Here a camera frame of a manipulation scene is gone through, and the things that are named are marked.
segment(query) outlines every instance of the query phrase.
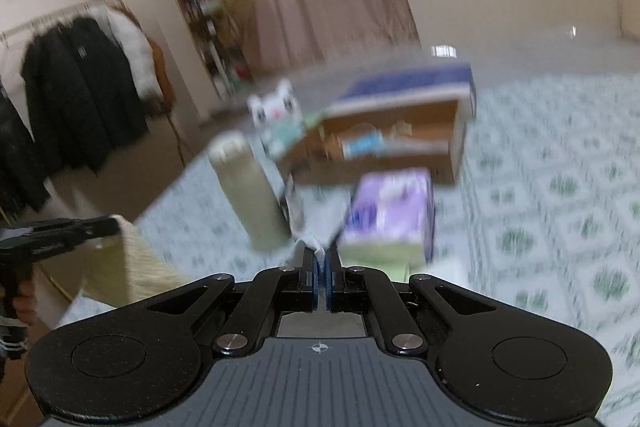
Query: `cardboard box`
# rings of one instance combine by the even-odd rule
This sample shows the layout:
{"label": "cardboard box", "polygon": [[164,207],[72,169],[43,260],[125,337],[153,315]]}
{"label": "cardboard box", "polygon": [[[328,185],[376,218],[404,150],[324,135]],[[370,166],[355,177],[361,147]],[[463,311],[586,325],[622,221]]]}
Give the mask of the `cardboard box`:
{"label": "cardboard box", "polygon": [[[432,150],[346,160],[340,154],[340,147],[336,147],[336,137],[348,136],[355,128],[376,128],[384,132],[399,122],[410,124],[418,139],[432,142]],[[434,183],[450,185],[458,179],[465,131],[465,117],[458,100],[332,116],[307,131],[277,165],[284,178],[292,174],[302,185],[355,184],[367,172],[415,167],[429,169]]]}

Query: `person's hand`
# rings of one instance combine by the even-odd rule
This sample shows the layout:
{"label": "person's hand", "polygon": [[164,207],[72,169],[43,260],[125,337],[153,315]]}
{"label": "person's hand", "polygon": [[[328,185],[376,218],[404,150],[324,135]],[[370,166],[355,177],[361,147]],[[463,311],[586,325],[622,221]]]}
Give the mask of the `person's hand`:
{"label": "person's hand", "polygon": [[[35,288],[31,281],[23,281],[18,287],[19,296],[14,297],[12,304],[14,305],[18,318],[28,325],[34,325],[38,322],[36,317],[36,298]],[[0,285],[0,298],[4,298],[4,287]]]}

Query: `black coat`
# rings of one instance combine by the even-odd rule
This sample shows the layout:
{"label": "black coat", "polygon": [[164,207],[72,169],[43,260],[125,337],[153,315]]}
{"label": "black coat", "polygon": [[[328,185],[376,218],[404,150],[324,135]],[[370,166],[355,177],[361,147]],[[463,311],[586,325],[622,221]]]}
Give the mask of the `black coat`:
{"label": "black coat", "polygon": [[0,88],[0,206],[18,214],[25,206],[40,210],[49,199],[44,169],[28,129]]}
{"label": "black coat", "polygon": [[98,171],[111,150],[94,99],[57,26],[28,46],[22,64],[31,132],[47,174]]}
{"label": "black coat", "polygon": [[145,113],[124,51],[89,17],[77,17],[66,38],[113,147],[143,136]]}
{"label": "black coat", "polygon": [[84,165],[97,172],[111,150],[146,131],[126,56],[92,19],[36,37],[22,77],[47,174]]}

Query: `gray gripper base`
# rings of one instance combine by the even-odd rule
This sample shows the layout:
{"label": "gray gripper base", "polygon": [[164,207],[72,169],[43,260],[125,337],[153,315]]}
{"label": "gray gripper base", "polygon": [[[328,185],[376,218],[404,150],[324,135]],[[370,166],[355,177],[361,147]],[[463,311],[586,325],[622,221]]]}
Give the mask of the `gray gripper base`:
{"label": "gray gripper base", "polygon": [[[144,393],[141,383],[140,393]],[[45,427],[63,427],[49,418]],[[457,406],[417,360],[373,339],[267,339],[254,355],[214,364],[172,409],[144,427],[493,427]],[[575,427],[593,424],[580,422]]]}

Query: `small bottle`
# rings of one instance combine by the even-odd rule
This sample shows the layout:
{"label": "small bottle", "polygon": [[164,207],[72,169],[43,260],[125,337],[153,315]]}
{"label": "small bottle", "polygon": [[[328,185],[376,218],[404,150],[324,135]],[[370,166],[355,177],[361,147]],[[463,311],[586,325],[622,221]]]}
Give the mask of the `small bottle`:
{"label": "small bottle", "polygon": [[291,237],[289,225],[244,135],[220,134],[211,145],[209,161],[254,250],[282,247]]}

